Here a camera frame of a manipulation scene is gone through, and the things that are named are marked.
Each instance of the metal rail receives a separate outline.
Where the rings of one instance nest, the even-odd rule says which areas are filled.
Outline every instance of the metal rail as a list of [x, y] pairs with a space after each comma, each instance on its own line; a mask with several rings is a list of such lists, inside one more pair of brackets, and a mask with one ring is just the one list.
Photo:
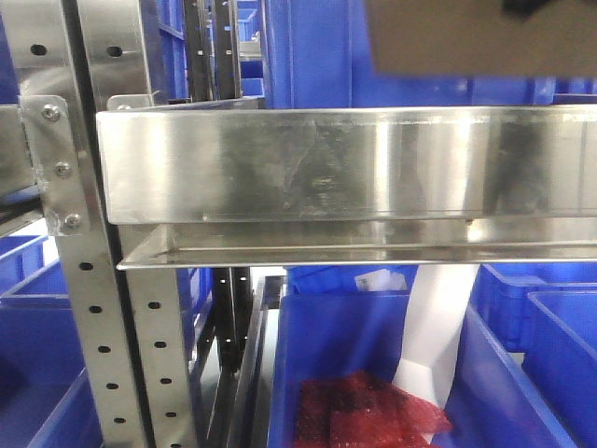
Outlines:
[[[73, 218], [63, 223], [73, 234], [56, 238], [56, 244], [105, 446], [146, 448], [152, 436], [146, 426], [149, 419], [142, 370], [126, 281], [115, 270], [120, 257], [118, 236], [104, 218], [103, 195], [97, 181], [100, 165], [92, 131], [94, 110], [93, 104], [87, 101], [92, 95], [76, 2], [2, 0], [0, 7], [20, 82], [21, 102], [28, 105], [24, 113], [31, 118], [25, 117], [26, 126], [31, 131], [35, 119], [39, 118], [41, 127], [33, 131], [40, 138], [41, 133], [46, 133], [48, 142], [60, 142], [49, 128], [67, 113], [72, 129], [74, 162], [69, 164], [78, 169], [80, 178], [76, 181], [78, 185], [71, 188], [84, 198], [86, 213], [72, 209]], [[61, 98], [64, 109], [47, 103], [35, 109], [38, 95]], [[31, 150], [37, 151], [35, 144]], [[64, 161], [56, 158], [52, 166], [65, 167], [61, 162]], [[61, 172], [53, 174], [54, 178]], [[79, 205], [62, 202], [60, 198], [55, 198], [55, 203]], [[46, 211], [52, 208], [48, 203], [45, 206]]]

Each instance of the red package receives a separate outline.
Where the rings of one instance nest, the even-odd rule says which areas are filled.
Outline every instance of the red package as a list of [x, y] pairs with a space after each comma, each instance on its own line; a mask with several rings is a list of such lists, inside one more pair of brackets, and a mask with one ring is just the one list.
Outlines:
[[434, 404], [358, 371], [302, 384], [294, 446], [425, 448], [430, 445], [423, 434], [451, 428]]

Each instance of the stainless steel shelf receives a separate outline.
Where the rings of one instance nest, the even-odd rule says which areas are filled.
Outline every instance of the stainless steel shelf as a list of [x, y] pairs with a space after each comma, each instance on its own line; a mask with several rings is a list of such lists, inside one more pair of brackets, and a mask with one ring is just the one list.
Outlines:
[[122, 269], [597, 259], [593, 105], [98, 120], [109, 219], [160, 224]]

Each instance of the metal bracket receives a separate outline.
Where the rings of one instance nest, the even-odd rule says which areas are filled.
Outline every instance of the metal bracket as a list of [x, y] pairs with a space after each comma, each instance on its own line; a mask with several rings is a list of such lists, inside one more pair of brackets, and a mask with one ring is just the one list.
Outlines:
[[89, 210], [66, 101], [54, 95], [22, 96], [21, 119], [49, 234], [68, 236], [88, 231]]
[[151, 107], [155, 104], [155, 95], [147, 95], [144, 93], [136, 95], [114, 95], [108, 99], [108, 110], [129, 110], [139, 109], [142, 107]]

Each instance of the perforated metal upright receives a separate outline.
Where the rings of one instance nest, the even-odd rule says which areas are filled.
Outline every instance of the perforated metal upright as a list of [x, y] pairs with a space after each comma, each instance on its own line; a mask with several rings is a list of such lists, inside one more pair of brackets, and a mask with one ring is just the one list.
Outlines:
[[[70, 0], [3, 0], [0, 5], [45, 216], [59, 235], [105, 446], [146, 448], [152, 435], [141, 361], [125, 275], [115, 268], [118, 233], [105, 219], [98, 181], [77, 5]], [[64, 175], [66, 167], [69, 175]]]
[[[138, 245], [153, 228], [107, 223], [95, 132], [96, 111], [166, 101], [156, 3], [0, 5], [105, 446], [197, 447], [199, 382], [190, 380], [193, 363], [181, 319], [187, 310], [180, 305], [176, 270], [117, 271], [122, 248]], [[46, 143], [70, 141], [68, 124], [74, 151], [63, 154], [70, 156], [64, 161]]]

